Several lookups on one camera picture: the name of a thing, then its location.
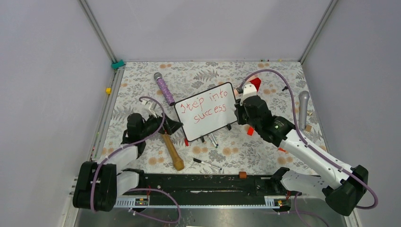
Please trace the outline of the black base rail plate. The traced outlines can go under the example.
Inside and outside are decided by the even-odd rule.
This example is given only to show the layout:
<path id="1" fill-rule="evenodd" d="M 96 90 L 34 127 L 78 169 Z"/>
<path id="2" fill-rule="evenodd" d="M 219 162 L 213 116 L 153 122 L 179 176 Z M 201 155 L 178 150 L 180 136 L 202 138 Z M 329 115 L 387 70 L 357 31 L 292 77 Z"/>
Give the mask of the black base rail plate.
<path id="1" fill-rule="evenodd" d="M 116 208 L 280 209 L 291 206 L 288 191 L 272 175 L 149 174 L 140 172 L 139 188 L 116 200 Z"/>

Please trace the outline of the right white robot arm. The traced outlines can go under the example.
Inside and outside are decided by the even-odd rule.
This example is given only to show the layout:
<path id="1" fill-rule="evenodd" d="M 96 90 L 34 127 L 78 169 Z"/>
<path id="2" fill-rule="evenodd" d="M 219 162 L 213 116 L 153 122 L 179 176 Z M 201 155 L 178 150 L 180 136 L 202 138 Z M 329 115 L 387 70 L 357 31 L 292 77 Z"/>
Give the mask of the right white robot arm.
<path id="1" fill-rule="evenodd" d="M 250 125 L 266 142 L 282 148 L 302 160 L 318 175 L 306 176 L 282 167 L 271 182 L 274 193 L 296 191 L 308 193 L 324 200 L 335 212 L 349 216 L 357 207 L 367 189 L 368 170 L 361 165 L 352 167 L 319 147 L 314 152 L 314 143 L 296 126 L 281 116 L 275 116 L 258 95 L 235 102 L 235 115 L 240 125 Z"/>

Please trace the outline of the black capped marker front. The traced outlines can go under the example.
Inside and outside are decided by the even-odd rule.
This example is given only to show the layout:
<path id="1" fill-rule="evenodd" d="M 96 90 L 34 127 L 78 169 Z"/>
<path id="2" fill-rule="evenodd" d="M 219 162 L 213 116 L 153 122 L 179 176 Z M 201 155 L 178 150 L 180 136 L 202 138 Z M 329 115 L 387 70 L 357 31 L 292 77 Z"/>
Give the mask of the black capped marker front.
<path id="1" fill-rule="evenodd" d="M 200 164 L 209 166 L 209 167 L 214 168 L 214 169 L 217 169 L 217 170 L 222 170 L 222 168 L 219 167 L 219 166 L 217 166 L 217 165 L 214 165 L 214 164 L 211 164 L 211 163 L 208 163 L 208 162 L 199 160 L 199 159 L 197 159 L 197 158 L 193 158 L 193 161 L 196 162 L 196 163 L 200 163 Z"/>

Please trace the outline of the small brown wooden cube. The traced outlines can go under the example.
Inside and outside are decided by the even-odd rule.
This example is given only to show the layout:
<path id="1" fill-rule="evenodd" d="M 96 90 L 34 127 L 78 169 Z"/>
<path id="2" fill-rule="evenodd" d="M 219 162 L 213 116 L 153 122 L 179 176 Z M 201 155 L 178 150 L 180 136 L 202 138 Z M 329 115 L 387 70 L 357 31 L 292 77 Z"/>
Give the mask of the small brown wooden cube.
<path id="1" fill-rule="evenodd" d="M 238 173 L 239 179 L 246 179 L 247 178 L 247 173 L 245 171 L 241 171 Z"/>

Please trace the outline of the purple glitter microphone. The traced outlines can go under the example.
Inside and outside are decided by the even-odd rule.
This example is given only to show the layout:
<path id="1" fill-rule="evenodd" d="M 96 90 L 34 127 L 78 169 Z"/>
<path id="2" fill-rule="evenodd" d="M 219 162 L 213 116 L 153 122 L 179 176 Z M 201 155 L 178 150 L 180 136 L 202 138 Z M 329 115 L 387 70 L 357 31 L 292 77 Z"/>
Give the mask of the purple glitter microphone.
<path id="1" fill-rule="evenodd" d="M 175 104 L 175 100 L 173 98 L 173 95 L 171 94 L 165 80 L 163 79 L 163 76 L 160 72 L 156 72 L 154 74 L 154 79 L 156 81 L 156 84 L 158 85 L 158 87 L 160 88 L 167 104 L 169 106 L 174 106 Z"/>

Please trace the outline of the white whiteboard black frame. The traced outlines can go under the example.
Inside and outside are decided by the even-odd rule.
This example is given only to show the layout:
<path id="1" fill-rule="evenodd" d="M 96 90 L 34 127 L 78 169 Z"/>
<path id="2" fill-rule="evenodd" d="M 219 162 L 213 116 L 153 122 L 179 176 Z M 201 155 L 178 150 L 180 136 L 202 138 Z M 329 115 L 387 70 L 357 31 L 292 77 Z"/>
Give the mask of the white whiteboard black frame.
<path id="1" fill-rule="evenodd" d="M 230 82 L 180 100 L 174 109 L 189 142 L 237 121 L 235 95 Z"/>

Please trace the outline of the green capped marker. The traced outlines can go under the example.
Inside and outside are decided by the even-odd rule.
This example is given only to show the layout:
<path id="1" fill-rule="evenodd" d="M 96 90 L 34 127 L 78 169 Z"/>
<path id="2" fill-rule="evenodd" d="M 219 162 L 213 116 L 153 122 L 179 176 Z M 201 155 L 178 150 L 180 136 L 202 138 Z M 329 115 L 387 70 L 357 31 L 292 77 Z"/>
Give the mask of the green capped marker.
<path id="1" fill-rule="evenodd" d="M 212 138 L 212 136 L 211 136 L 211 135 L 208 135 L 208 138 L 210 139 L 210 141 L 211 141 L 211 143 L 213 144 L 213 146 L 214 146 L 215 148 L 217 148 L 217 147 L 218 147 L 218 144 L 214 141 L 214 139 Z"/>

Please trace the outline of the small tan wooden block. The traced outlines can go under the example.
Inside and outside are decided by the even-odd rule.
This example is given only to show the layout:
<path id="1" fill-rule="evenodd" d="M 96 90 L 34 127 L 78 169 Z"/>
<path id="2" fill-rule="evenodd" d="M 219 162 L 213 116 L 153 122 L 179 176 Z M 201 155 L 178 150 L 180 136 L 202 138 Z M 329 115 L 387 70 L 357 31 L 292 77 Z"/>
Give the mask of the small tan wooden block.
<path id="1" fill-rule="evenodd" d="M 313 129 L 312 125 L 306 125 L 306 127 L 305 127 L 306 132 L 311 132 L 312 129 Z"/>

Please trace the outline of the red square block with hole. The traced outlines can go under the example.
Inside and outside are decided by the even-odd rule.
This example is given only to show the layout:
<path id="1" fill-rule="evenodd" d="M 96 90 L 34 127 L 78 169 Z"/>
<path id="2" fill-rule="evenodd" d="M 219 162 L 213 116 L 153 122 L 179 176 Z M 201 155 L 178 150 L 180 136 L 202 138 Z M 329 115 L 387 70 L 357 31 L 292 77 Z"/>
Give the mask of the red square block with hole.
<path id="1" fill-rule="evenodd" d="M 259 91 L 259 88 L 260 88 L 260 85 L 261 85 L 262 81 L 261 81 L 260 78 L 255 77 L 255 78 L 250 80 L 250 83 L 255 86 L 256 91 Z"/>

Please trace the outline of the small red cube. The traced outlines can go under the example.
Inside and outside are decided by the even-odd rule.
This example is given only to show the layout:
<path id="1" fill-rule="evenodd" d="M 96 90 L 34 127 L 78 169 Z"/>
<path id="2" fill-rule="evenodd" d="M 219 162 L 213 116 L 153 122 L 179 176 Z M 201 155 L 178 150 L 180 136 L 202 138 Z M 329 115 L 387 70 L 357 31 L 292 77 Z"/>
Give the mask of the small red cube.
<path id="1" fill-rule="evenodd" d="M 249 128 L 248 128 L 248 131 L 247 131 L 247 135 L 252 136 L 253 133 L 254 133 L 254 128 L 249 127 Z"/>

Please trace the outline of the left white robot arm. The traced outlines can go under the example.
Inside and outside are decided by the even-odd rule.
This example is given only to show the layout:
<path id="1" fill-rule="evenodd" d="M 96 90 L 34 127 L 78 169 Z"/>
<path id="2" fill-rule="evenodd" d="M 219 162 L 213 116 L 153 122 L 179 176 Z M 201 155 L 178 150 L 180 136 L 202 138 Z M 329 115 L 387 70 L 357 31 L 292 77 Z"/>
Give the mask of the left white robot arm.
<path id="1" fill-rule="evenodd" d="M 116 155 L 108 155 L 100 161 L 86 161 L 81 165 L 73 206 L 94 211 L 110 211 L 119 195 L 128 189 L 142 194 L 147 182 L 138 173 L 124 173 L 123 168 L 142 155 L 146 147 L 145 139 L 156 133 L 172 135 L 183 123 L 170 119 L 167 115 L 150 115 L 145 120 L 141 114 L 132 113 L 127 118 L 127 128 Z"/>

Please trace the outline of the silver grey microphone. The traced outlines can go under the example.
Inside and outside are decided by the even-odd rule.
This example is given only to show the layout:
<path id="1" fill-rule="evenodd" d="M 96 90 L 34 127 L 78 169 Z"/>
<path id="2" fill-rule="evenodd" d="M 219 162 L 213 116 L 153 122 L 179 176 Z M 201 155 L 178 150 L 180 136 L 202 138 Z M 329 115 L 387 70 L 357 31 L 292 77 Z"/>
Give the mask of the silver grey microphone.
<path id="1" fill-rule="evenodd" d="M 310 98 L 309 92 L 304 90 L 299 96 L 299 123 L 298 126 L 300 130 L 304 130 L 306 128 L 306 119 L 307 119 L 307 107 L 308 101 Z"/>

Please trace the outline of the black capped marker by board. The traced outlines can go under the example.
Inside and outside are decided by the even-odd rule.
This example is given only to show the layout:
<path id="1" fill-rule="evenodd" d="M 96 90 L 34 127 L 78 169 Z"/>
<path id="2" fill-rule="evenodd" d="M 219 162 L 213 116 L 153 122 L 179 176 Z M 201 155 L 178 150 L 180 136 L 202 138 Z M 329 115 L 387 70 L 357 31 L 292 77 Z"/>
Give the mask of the black capped marker by board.
<path id="1" fill-rule="evenodd" d="M 212 133 L 211 133 L 211 137 L 212 137 L 212 140 L 213 140 L 213 142 L 215 144 L 215 147 L 217 148 L 218 147 L 218 142 L 217 142 L 215 136 Z"/>

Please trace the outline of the teal corner clip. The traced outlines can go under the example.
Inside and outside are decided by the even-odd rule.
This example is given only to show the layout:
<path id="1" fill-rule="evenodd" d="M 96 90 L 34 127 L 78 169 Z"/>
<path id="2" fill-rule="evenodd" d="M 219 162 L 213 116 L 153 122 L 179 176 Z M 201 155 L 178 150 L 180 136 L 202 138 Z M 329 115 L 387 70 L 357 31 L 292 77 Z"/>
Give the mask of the teal corner clip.
<path id="1" fill-rule="evenodd" d="M 111 64 L 111 67 L 112 67 L 112 69 L 114 69 L 114 70 L 117 70 L 117 69 L 119 69 L 119 68 L 122 67 L 122 66 L 125 66 L 124 60 L 119 60 L 118 62 L 112 63 L 112 64 Z"/>

